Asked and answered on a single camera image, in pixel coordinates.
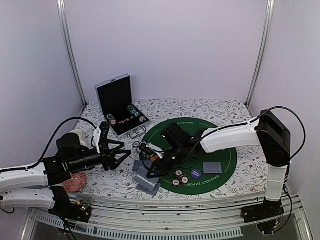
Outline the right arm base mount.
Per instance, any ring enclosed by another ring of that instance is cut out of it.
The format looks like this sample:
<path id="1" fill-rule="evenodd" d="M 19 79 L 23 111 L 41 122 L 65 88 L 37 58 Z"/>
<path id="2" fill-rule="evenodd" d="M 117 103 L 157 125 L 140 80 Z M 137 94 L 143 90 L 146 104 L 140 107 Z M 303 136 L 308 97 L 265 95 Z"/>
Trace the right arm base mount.
<path id="1" fill-rule="evenodd" d="M 273 220 L 261 222 L 256 225 L 260 233 L 271 234 L 279 225 L 279 220 L 276 220 L 275 217 L 282 218 L 284 212 L 281 200 L 268 201 L 264 198 L 263 203 L 243 207 L 240 215 L 245 223 L 258 222 L 273 218 Z"/>

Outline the red black 100 chip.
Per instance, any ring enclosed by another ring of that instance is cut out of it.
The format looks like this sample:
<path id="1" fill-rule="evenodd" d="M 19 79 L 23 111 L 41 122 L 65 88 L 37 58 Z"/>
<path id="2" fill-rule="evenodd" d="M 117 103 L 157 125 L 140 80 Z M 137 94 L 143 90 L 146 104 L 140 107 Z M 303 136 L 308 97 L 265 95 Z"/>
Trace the red black 100 chip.
<path id="1" fill-rule="evenodd" d="M 180 169 L 178 169 L 178 170 L 176 170 L 175 172 L 174 172 L 174 176 L 177 178 L 177 179 L 179 179 L 181 176 L 183 176 L 184 175 L 184 172 L 182 171 L 182 170 L 180 170 Z"/>

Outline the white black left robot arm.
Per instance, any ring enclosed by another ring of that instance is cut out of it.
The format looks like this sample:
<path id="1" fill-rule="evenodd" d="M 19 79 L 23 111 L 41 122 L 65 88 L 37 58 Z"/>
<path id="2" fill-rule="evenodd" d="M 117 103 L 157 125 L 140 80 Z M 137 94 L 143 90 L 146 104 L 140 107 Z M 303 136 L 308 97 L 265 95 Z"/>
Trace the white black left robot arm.
<path id="1" fill-rule="evenodd" d="M 74 131 L 56 140 L 57 153 L 41 156 L 36 163 L 0 170 L 0 207 L 42 208 L 63 217 L 74 211 L 85 212 L 85 203 L 73 203 L 62 184 L 72 176 L 102 166 L 105 171 L 117 169 L 131 151 L 124 142 L 108 139 L 110 126 L 102 122 L 95 127 L 94 148 L 88 148 Z"/>

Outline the dealt playing card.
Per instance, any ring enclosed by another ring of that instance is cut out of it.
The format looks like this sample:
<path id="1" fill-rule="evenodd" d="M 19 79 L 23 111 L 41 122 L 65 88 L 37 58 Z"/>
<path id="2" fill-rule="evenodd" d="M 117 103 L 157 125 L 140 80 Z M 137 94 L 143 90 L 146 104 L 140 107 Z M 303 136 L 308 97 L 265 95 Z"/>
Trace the dealt playing card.
<path id="1" fill-rule="evenodd" d="M 223 172 L 220 162 L 203 162 L 204 174 L 221 174 Z"/>
<path id="2" fill-rule="evenodd" d="M 153 164 L 152 161 L 142 162 L 141 160 L 136 160 L 133 164 L 132 171 L 137 172 L 140 168 L 146 169 L 146 167 L 149 169 L 152 166 L 152 164 Z"/>

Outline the purple small blind button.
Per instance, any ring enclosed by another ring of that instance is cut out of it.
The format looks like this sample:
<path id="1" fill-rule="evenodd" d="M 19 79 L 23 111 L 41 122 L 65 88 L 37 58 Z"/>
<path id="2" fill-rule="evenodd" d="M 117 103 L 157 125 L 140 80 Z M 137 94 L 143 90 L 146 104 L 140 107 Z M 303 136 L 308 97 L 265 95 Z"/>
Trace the purple small blind button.
<path id="1" fill-rule="evenodd" d="M 199 169 L 193 169 L 191 171 L 191 177 L 194 179 L 200 179 L 202 177 L 202 172 Z"/>

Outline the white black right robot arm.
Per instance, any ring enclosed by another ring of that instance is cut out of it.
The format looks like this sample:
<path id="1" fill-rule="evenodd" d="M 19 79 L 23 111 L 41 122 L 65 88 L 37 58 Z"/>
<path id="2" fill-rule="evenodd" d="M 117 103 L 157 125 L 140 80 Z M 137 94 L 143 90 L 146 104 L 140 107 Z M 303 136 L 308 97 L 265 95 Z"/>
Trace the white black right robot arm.
<path id="1" fill-rule="evenodd" d="M 291 160 L 291 132 L 273 114 L 263 110 L 248 121 L 216 127 L 200 119 L 175 118 L 152 127 L 142 149 L 153 163 L 148 172 L 164 189 L 179 195 L 202 195 L 218 190 L 234 175 L 237 148 L 261 147 L 268 167 L 262 218 L 278 210 Z"/>

